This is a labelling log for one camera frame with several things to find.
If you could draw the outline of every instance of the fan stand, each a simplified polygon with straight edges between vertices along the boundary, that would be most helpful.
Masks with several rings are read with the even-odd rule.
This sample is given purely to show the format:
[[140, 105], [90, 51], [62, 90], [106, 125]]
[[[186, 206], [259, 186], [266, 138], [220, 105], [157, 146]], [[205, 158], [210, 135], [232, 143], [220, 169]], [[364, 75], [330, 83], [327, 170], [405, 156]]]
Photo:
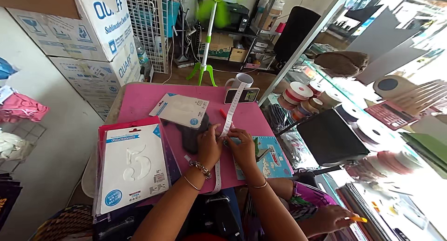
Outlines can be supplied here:
[[217, 7], [217, 2], [214, 2], [213, 9], [211, 10], [210, 24], [208, 26], [207, 41], [205, 43], [205, 50], [203, 51], [202, 63], [200, 63], [200, 62], [195, 63], [193, 72], [186, 78], [187, 80], [191, 79], [194, 76], [194, 74], [197, 72], [197, 70], [200, 69], [200, 75], [198, 77], [198, 85], [200, 85], [202, 83], [203, 72], [208, 71], [210, 73], [211, 83], [213, 84], [213, 86], [217, 87], [217, 85], [214, 83], [213, 67], [211, 65], [207, 65], [208, 49], [209, 49], [210, 43], [211, 43], [211, 31], [213, 29], [214, 16], [216, 14], [216, 7]]

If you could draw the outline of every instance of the beaded bracelet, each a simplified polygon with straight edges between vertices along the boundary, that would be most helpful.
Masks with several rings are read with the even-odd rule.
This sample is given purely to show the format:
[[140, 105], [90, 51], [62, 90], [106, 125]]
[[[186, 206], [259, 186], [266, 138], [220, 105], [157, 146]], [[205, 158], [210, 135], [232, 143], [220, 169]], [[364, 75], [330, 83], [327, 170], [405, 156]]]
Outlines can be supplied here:
[[199, 170], [201, 170], [207, 179], [211, 178], [211, 173], [200, 162], [198, 162], [196, 160], [190, 160], [190, 166], [194, 166], [194, 167], [198, 168]]

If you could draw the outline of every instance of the blue circle logo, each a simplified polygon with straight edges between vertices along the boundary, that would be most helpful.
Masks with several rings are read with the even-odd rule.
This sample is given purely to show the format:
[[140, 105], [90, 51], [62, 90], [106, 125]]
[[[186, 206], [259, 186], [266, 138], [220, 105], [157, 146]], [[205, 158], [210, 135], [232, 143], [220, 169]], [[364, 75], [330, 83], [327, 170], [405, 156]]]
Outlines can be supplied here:
[[105, 197], [105, 204], [107, 206], [113, 206], [116, 205], [121, 201], [122, 193], [119, 190], [112, 190], [107, 194]]
[[131, 50], [131, 54], [134, 54], [135, 46], [133, 43], [131, 43], [130, 50]]
[[191, 119], [190, 123], [191, 123], [191, 125], [197, 125], [198, 124], [198, 119]]

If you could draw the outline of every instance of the pink table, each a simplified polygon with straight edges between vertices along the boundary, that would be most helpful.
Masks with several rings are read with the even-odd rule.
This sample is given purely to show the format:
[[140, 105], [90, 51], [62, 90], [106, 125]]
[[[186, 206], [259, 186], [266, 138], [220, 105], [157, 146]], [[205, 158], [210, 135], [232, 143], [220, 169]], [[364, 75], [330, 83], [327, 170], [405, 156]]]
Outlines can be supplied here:
[[[224, 87], [128, 84], [126, 86], [126, 92], [124, 93], [117, 123], [131, 122], [148, 117], [148, 114], [167, 92], [210, 101], [207, 108], [210, 123], [221, 123], [219, 130], [222, 130], [225, 119], [221, 116], [219, 109], [223, 109], [227, 112], [230, 108], [230, 105], [224, 104]], [[233, 123], [237, 128], [245, 129], [252, 135], [274, 136], [257, 103], [254, 102], [238, 104], [233, 116]], [[182, 148], [182, 135], [175, 124], [169, 123], [165, 127], [165, 130], [179, 168], [182, 173], [184, 173], [189, 167], [188, 161], [184, 156], [188, 155], [192, 159], [195, 159], [196, 155], [187, 153]], [[237, 179], [233, 157], [230, 149], [227, 147], [224, 147], [220, 158], [220, 164], [222, 189], [245, 184], [245, 181]], [[211, 173], [213, 174], [213, 177], [205, 182], [201, 193], [210, 192], [214, 189], [214, 169]]]

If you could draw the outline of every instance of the wooden floor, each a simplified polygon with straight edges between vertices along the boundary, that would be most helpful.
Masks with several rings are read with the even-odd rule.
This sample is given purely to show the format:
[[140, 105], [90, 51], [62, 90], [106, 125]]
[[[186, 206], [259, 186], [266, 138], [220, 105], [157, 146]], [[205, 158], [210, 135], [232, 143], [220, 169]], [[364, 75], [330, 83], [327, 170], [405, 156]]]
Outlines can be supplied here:
[[[270, 84], [275, 79], [276, 75], [264, 72], [258, 72], [258, 70], [251, 71], [252, 69], [243, 69], [240, 71], [238, 67], [232, 66], [231, 64], [221, 63], [226, 61], [221, 60], [213, 60], [209, 62], [210, 65], [213, 66], [213, 75], [214, 81], [217, 86], [223, 87], [225, 82], [229, 78], [234, 78], [237, 73], [235, 72], [249, 72], [248, 74], [253, 78], [254, 83], [252, 87], [256, 87], [260, 89], [260, 92], [257, 96], [259, 100], [260, 97], [264, 94], [265, 90], [270, 86]], [[171, 79], [166, 82], [167, 84], [178, 84], [178, 85], [198, 85], [198, 74], [194, 75], [194, 77], [190, 80], [187, 80], [186, 77], [190, 75], [193, 71], [193, 67], [184, 67], [177, 68], [177, 66], [173, 63], [172, 65], [172, 76]], [[152, 82], [154, 83], [163, 83], [165, 80], [169, 78], [169, 74], [163, 73], [154, 73]], [[212, 86], [210, 75], [208, 72], [204, 72], [202, 78], [202, 86]]]

